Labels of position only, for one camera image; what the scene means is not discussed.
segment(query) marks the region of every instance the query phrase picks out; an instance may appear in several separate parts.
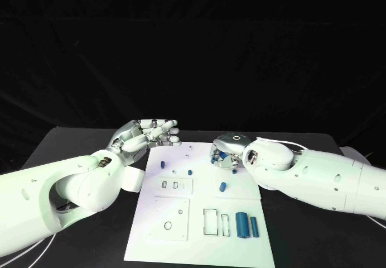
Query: robotic arm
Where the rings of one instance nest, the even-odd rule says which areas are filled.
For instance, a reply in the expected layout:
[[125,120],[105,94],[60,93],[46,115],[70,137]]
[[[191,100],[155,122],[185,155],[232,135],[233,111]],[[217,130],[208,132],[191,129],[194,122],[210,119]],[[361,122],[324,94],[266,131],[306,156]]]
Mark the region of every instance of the robotic arm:
[[263,138],[252,142],[237,133],[220,135],[211,163],[221,168],[242,164],[262,188],[322,209],[386,219],[386,171],[302,146],[292,151],[280,143]]
[[[53,162],[0,176],[0,257],[63,230],[113,203],[121,188],[138,192],[144,171],[129,167],[158,146],[178,146],[174,120],[129,121],[108,147],[90,156]],[[77,207],[57,210],[54,188]]]

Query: blue object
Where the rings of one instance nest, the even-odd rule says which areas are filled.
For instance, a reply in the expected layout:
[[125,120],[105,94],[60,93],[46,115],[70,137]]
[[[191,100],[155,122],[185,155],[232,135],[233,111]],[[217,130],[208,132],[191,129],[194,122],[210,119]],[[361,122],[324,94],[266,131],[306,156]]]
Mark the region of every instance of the blue object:
[[249,237],[249,225],[247,225],[247,216],[244,212],[236,213],[236,228],[237,228],[237,237]]
[[219,191],[223,192],[224,191],[224,187],[226,187],[226,183],[221,183],[219,186]]
[[220,151],[220,152],[219,152],[219,157],[220,157],[221,159],[224,159],[224,158],[227,157],[226,153]]
[[259,237],[256,217],[250,217],[250,226],[253,237]]

